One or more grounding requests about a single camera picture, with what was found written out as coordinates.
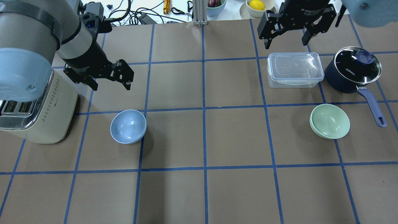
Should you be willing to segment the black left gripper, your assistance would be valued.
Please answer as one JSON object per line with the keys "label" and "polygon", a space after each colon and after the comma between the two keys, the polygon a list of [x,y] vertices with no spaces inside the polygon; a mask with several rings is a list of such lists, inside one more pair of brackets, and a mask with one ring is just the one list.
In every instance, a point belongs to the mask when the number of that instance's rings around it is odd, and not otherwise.
{"label": "black left gripper", "polygon": [[89,60],[64,59],[63,72],[74,83],[82,83],[92,90],[98,90],[98,84],[94,78],[106,78],[121,83],[129,91],[134,80],[134,71],[125,60],[111,63],[107,58],[89,58]]}

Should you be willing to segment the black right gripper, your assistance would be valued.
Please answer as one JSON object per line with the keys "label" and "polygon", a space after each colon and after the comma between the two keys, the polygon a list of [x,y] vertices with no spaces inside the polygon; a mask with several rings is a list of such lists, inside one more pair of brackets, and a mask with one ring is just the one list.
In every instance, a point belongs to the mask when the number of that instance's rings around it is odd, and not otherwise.
{"label": "black right gripper", "polygon": [[332,25],[337,12],[328,0],[286,0],[280,6],[279,13],[266,10],[257,27],[259,39],[265,49],[269,49],[272,40],[288,30],[306,28],[302,43],[306,46],[318,33],[326,33]]}

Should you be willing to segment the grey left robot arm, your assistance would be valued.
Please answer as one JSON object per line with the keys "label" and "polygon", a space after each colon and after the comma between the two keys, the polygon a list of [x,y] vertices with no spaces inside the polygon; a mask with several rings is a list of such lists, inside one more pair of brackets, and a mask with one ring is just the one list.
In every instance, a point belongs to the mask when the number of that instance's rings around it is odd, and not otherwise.
{"label": "grey left robot arm", "polygon": [[131,89],[134,71],[125,60],[108,60],[97,42],[122,17],[105,17],[98,2],[80,0],[1,1],[1,99],[38,99],[52,74],[54,56],[76,84],[98,89],[105,78]]}

